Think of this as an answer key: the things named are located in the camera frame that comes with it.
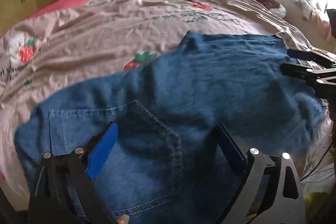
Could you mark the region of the blue denim pants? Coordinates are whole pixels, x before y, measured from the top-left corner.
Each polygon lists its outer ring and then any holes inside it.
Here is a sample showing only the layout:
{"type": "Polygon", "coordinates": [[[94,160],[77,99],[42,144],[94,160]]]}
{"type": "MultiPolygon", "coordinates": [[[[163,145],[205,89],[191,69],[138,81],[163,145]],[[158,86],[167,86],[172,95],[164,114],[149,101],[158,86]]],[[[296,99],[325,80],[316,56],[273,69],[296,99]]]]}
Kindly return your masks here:
{"type": "Polygon", "coordinates": [[[282,39],[188,32],[148,64],[63,89],[15,133],[29,185],[44,152],[85,145],[110,122],[119,129],[94,186],[131,223],[214,223],[240,184],[213,128],[261,152],[307,151],[325,109],[302,80],[286,77],[282,39]]]}

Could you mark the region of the pink strawberry bed sheet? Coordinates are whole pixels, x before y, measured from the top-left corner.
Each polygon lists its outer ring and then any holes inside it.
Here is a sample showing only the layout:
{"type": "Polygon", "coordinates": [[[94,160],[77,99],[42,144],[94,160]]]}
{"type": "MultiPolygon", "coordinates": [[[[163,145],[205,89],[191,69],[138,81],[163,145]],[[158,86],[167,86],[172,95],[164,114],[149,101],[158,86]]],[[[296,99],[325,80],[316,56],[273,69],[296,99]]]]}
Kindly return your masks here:
{"type": "Polygon", "coordinates": [[[137,53],[165,53],[187,31],[284,34],[313,44],[255,0],[93,0],[17,23],[1,36],[1,188],[26,210],[29,190],[17,127],[54,92],[123,69],[137,53]]]}

